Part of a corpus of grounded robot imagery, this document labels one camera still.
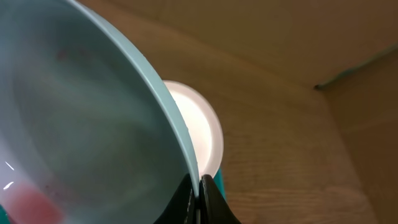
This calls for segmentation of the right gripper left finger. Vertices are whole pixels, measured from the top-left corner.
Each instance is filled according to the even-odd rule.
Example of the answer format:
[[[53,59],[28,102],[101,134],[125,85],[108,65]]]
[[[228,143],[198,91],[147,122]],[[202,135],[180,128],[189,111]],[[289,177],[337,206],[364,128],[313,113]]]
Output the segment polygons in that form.
[[[195,194],[189,174],[185,175],[170,202],[154,224],[196,223]]]

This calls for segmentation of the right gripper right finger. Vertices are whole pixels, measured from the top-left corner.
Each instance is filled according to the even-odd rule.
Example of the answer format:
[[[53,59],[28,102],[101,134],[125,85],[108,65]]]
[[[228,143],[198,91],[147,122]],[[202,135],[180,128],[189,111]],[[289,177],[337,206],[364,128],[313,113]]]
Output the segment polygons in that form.
[[[200,223],[241,224],[208,174],[203,175],[200,181]]]

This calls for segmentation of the light blue plate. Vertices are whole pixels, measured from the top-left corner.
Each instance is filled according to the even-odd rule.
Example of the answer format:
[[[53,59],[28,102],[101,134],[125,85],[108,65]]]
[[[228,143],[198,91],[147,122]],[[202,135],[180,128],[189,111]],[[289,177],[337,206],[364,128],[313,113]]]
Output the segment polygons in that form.
[[[187,174],[197,199],[182,115],[120,31],[77,1],[1,2],[1,206],[13,223],[154,223]]]

